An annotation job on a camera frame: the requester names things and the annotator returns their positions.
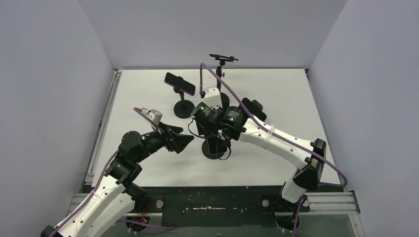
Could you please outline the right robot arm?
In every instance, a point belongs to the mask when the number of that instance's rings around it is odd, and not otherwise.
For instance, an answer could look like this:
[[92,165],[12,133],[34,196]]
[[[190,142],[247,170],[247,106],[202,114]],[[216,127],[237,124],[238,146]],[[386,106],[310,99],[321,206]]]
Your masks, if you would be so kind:
[[231,146],[231,140],[250,143],[278,155],[296,168],[278,196],[282,210],[292,210],[307,191],[319,188],[327,145],[324,140],[309,141],[291,136],[248,114],[241,106],[222,111],[201,102],[191,112],[191,118],[202,128],[206,138],[215,137],[226,148]]

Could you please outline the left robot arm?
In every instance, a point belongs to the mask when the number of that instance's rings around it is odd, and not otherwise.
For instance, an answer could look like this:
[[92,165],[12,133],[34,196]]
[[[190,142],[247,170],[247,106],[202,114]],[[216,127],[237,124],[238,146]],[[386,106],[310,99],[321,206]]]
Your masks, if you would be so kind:
[[134,183],[140,162],[161,148],[181,153],[194,136],[183,128],[160,123],[153,132],[129,131],[105,164],[93,190],[64,220],[46,226],[42,237],[99,237],[130,211],[146,207],[145,190]]

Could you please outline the silver black phone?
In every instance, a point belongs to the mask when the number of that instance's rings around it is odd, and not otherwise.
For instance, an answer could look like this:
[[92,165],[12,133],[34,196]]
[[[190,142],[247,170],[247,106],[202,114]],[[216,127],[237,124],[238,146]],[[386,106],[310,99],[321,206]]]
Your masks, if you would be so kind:
[[222,139],[211,137],[207,139],[208,151],[211,155],[217,155],[227,152],[227,146],[223,143]]

